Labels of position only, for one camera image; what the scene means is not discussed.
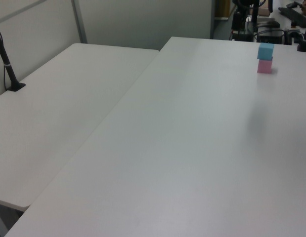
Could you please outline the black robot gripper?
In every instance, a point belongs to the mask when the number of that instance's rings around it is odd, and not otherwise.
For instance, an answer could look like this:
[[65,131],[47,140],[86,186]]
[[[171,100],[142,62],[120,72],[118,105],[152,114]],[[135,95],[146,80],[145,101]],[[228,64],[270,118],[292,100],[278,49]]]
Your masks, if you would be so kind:
[[233,14],[232,30],[240,30],[242,24],[242,30],[245,30],[249,8],[253,4],[252,0],[233,0],[237,6],[237,11]]

